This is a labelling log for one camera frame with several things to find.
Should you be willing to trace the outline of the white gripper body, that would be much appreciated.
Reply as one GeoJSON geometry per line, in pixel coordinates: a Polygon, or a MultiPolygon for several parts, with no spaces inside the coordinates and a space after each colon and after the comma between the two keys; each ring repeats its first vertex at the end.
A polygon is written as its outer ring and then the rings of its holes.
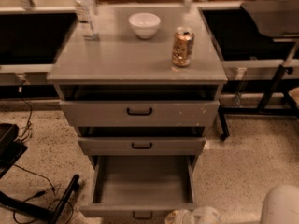
{"type": "Polygon", "coordinates": [[[199,207],[184,215],[183,224],[221,224],[221,215],[213,207],[199,207]]]}

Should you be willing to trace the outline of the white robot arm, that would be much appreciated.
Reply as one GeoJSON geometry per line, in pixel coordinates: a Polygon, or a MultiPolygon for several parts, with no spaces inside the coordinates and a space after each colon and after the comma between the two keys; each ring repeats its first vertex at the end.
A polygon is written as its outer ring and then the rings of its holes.
{"type": "MultiPolygon", "coordinates": [[[[164,224],[222,224],[220,212],[210,206],[194,210],[170,212],[164,224]]],[[[299,224],[299,188],[292,185],[276,186],[266,194],[257,224],[299,224]]]]}

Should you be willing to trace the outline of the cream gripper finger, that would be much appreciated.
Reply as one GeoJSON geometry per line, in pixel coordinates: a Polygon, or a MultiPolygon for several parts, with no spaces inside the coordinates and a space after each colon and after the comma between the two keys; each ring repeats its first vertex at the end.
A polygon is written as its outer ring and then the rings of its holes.
{"type": "Polygon", "coordinates": [[[184,209],[174,210],[166,216],[164,224],[185,224],[185,215],[186,211],[184,209]]]}

